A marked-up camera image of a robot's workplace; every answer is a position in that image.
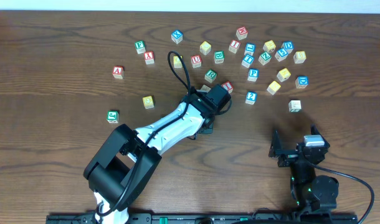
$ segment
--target wood grain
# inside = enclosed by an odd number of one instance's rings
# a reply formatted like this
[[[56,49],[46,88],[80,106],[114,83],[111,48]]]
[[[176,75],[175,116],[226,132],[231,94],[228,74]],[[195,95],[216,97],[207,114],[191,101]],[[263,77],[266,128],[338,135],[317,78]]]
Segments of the wood grain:
[[[233,54],[228,47],[240,26],[249,35]],[[178,45],[170,39],[175,29],[184,33]],[[308,59],[295,65],[292,53],[280,63],[256,62],[260,77],[247,82],[245,43],[256,43],[259,55],[271,39],[293,41]],[[136,53],[137,40],[154,52],[154,65]],[[225,62],[215,65],[210,53],[193,69],[190,56],[204,40],[212,51],[224,50]],[[217,118],[214,134],[183,140],[164,154],[133,208],[294,207],[290,170],[267,156],[270,137],[278,128],[290,147],[315,123],[331,143],[322,165],[369,182],[376,203],[366,223],[380,223],[380,15],[39,11],[0,11],[0,223],[44,223],[50,213],[95,208],[82,172],[116,127],[106,112],[120,110],[120,123],[137,128],[170,113],[186,92],[169,70],[170,50],[183,55],[195,87],[207,84],[210,68],[218,73],[215,83],[231,81],[233,107]],[[114,65],[125,66],[124,80],[112,77]],[[267,85],[283,67],[292,76],[270,96]],[[304,90],[295,88],[299,75],[310,79]],[[255,105],[244,103],[249,90],[259,95]],[[146,95],[154,96],[155,109],[144,109]],[[291,99],[302,101],[301,113],[288,112]],[[368,190],[336,178],[337,211],[360,217]]]

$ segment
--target small cube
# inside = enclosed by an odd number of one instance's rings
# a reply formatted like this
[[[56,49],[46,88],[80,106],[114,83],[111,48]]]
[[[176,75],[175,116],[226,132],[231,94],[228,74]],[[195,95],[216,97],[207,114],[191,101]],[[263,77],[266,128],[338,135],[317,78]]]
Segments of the small cube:
[[[182,62],[180,61],[178,56],[173,56],[173,67],[174,68],[182,68],[183,67]]]
[[[114,69],[113,69],[114,78],[123,79],[123,74],[124,74],[123,67],[114,66]]]
[[[294,45],[292,44],[291,41],[286,41],[283,43],[282,48],[287,51],[287,53],[291,53],[292,50],[294,49]]]
[[[227,90],[229,93],[233,92],[233,85],[230,82],[225,82],[222,84],[222,87]]]
[[[229,51],[233,53],[237,53],[237,50],[240,48],[240,42],[232,40],[229,46]]]
[[[291,76],[291,73],[290,71],[288,71],[288,69],[284,68],[284,69],[281,69],[278,73],[277,73],[277,78],[280,82],[284,82],[285,80],[288,80],[288,78],[290,78]]]
[[[201,56],[195,55],[191,57],[191,65],[193,68],[201,67]]]
[[[295,63],[303,63],[306,60],[306,54],[304,51],[295,52],[294,54],[294,62]]]
[[[205,73],[205,80],[207,80],[209,83],[212,83],[217,77],[217,73],[210,69],[207,73]]]
[[[200,89],[201,91],[206,91],[206,92],[209,92],[209,90],[211,90],[211,88],[209,88],[208,86],[206,85],[203,85]]]
[[[292,100],[288,103],[288,110],[290,112],[299,112],[301,110],[301,101]]]
[[[220,51],[217,51],[215,52],[215,63],[223,63],[223,61],[225,60],[225,53],[223,52],[223,50],[220,50]]]
[[[249,55],[253,56],[253,55],[254,55],[254,52],[255,52],[255,48],[256,48],[256,45],[255,45],[255,44],[247,43],[247,44],[245,45],[244,55],[249,54]]]
[[[269,54],[268,52],[264,52],[264,53],[262,53],[262,54],[259,56],[258,61],[259,61],[262,65],[266,65],[267,63],[269,63],[270,59],[272,59],[272,56],[270,56],[270,54]]]
[[[180,43],[180,41],[183,40],[183,34],[182,34],[182,32],[175,30],[175,31],[173,31],[171,38],[172,38],[173,42],[178,44],[178,43]]]
[[[251,68],[248,71],[248,81],[256,82],[259,77],[259,70]]]
[[[272,40],[265,42],[264,51],[268,53],[272,53],[273,51],[275,51],[275,49],[276,49],[276,45]]]
[[[298,77],[295,80],[295,87],[296,88],[306,88],[309,84],[308,77]]]
[[[154,53],[145,52],[145,61],[146,61],[146,65],[154,63]]]
[[[207,55],[212,49],[212,45],[209,44],[208,42],[204,41],[200,45],[200,52],[203,53],[204,55]]]
[[[235,35],[237,36],[239,40],[247,38],[247,34],[248,34],[248,31],[245,27],[240,27],[235,32]]]
[[[275,58],[281,62],[282,60],[286,59],[288,56],[288,52],[285,51],[284,49],[279,49],[277,50],[276,54],[275,54]]]
[[[135,42],[135,47],[136,47],[136,51],[138,52],[138,54],[146,52],[145,42],[142,40]]]
[[[249,68],[254,62],[254,57],[251,55],[245,55],[244,58],[242,59],[241,65],[244,66],[245,68]]]
[[[120,114],[117,111],[109,111],[107,113],[107,121],[111,124],[117,124],[120,120]]]
[[[143,97],[143,104],[146,109],[154,108],[154,102],[152,96]]]
[[[274,94],[278,91],[278,89],[279,89],[280,87],[282,87],[280,84],[278,84],[276,81],[273,81],[273,82],[269,85],[269,87],[267,88],[267,91],[268,91],[270,94],[274,95]]]
[[[257,101],[257,97],[257,93],[248,92],[247,96],[245,97],[245,103],[253,105]]]

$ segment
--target wooden table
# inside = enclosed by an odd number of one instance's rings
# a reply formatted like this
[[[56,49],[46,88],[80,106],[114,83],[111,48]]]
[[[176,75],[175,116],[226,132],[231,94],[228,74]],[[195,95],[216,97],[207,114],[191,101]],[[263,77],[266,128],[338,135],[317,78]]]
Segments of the wooden table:
[[[240,26],[249,34],[233,54],[229,43]],[[170,37],[175,29],[184,33],[178,45]],[[255,61],[260,77],[248,82],[245,43],[257,44],[258,57],[271,39],[278,46],[291,40],[306,62],[294,64],[294,53],[265,66]],[[136,53],[137,40],[154,52],[154,65]],[[192,68],[190,56],[200,54],[204,40],[212,52]],[[195,87],[207,84],[210,68],[218,73],[214,84],[231,81],[233,106],[217,118],[214,134],[183,140],[163,155],[133,208],[294,207],[290,169],[268,158],[271,134],[278,128],[293,147],[315,123],[331,144],[321,165],[369,182],[376,203],[366,223],[380,223],[380,15],[35,11],[0,11],[0,223],[44,223],[49,213],[95,208],[82,172],[116,127],[107,123],[107,111],[119,110],[121,124],[142,127],[186,94],[169,70],[170,50],[183,55]],[[214,50],[224,50],[223,64],[214,64]],[[113,78],[114,65],[125,66],[124,80]],[[292,76],[271,96],[266,88],[284,67]],[[309,77],[306,89],[295,88],[299,75]],[[258,93],[254,105],[244,103],[250,90]],[[153,110],[143,107],[148,95],[156,100]],[[288,112],[292,99],[302,101],[301,113]],[[335,177],[336,211],[361,217],[367,188]]]

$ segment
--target green and white cube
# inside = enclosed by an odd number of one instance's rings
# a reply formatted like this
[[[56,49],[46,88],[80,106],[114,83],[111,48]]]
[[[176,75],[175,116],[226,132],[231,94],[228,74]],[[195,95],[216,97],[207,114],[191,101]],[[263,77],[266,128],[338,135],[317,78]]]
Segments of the green and white cube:
[[[112,124],[117,124],[120,120],[120,114],[117,111],[109,111],[107,113],[107,121]]]
[[[258,61],[262,64],[262,65],[266,65],[270,59],[272,59],[272,56],[270,56],[270,54],[268,52],[264,52],[262,53],[260,56],[259,56],[259,59]]]
[[[225,60],[225,54],[223,50],[215,52],[215,63],[223,63]]]
[[[217,73],[210,69],[207,73],[205,73],[205,80],[209,83],[212,83],[216,79]]]
[[[138,52],[138,54],[146,52],[145,42],[142,40],[135,42],[135,47],[136,47],[136,51]]]

